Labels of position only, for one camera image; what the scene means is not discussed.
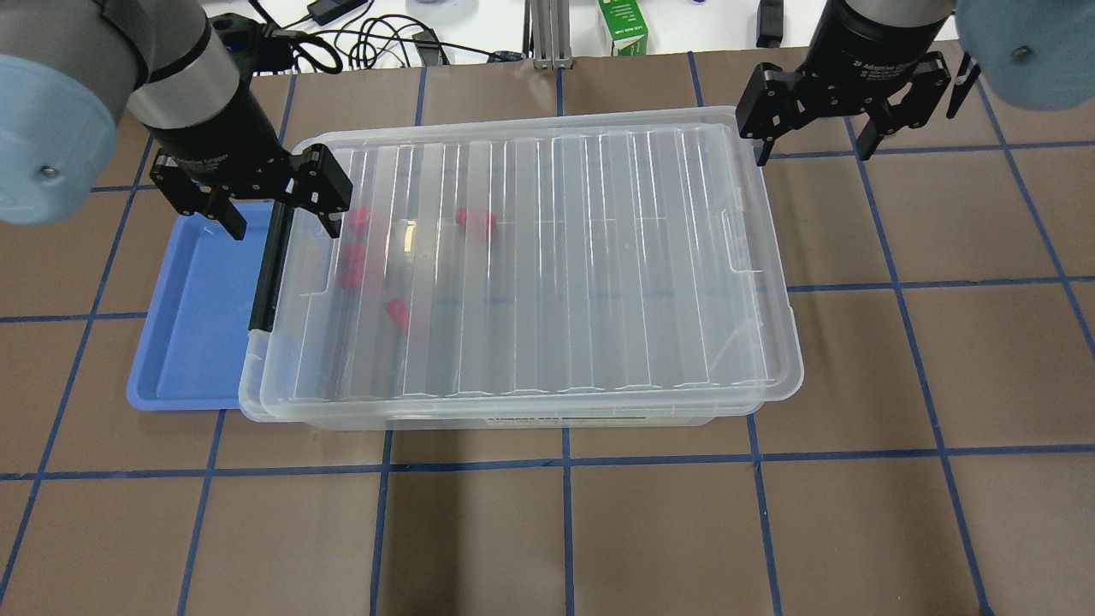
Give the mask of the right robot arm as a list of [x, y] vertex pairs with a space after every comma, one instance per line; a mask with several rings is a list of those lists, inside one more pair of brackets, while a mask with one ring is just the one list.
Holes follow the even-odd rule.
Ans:
[[865, 116], [868, 160], [881, 141], [956, 116], [978, 78], [1025, 111], [1092, 100], [1091, 1], [829, 1], [798, 68], [759, 63], [737, 130], [766, 164], [775, 141], [818, 118]]

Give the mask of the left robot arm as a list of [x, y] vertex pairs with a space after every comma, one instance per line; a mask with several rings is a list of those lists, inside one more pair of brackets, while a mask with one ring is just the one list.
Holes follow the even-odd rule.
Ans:
[[150, 179], [178, 216], [241, 240], [237, 200], [274, 200], [339, 237], [351, 181], [325, 146], [286, 151], [251, 90], [269, 48], [304, 33], [196, 1], [4, 1], [1, 35], [5, 223], [77, 213], [129, 112], [160, 146]]

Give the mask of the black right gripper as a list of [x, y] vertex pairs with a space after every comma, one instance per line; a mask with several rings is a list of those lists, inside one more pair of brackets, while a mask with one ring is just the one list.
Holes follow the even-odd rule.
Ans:
[[802, 66], [759, 63], [744, 86], [737, 130], [754, 141], [756, 165], [818, 118], [866, 116], [862, 161], [889, 136], [926, 125], [950, 85], [945, 58], [931, 50], [950, 13], [950, 1], [828, 1]]

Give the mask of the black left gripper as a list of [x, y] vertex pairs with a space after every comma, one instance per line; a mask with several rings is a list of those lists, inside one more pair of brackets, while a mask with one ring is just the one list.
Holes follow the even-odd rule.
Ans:
[[324, 144], [290, 153], [249, 86], [237, 86], [201, 121], [150, 123], [159, 143], [150, 179], [181, 216], [212, 216], [231, 239], [246, 237], [234, 200], [270, 199], [316, 216], [328, 239], [341, 239], [341, 213], [351, 206], [351, 181]]

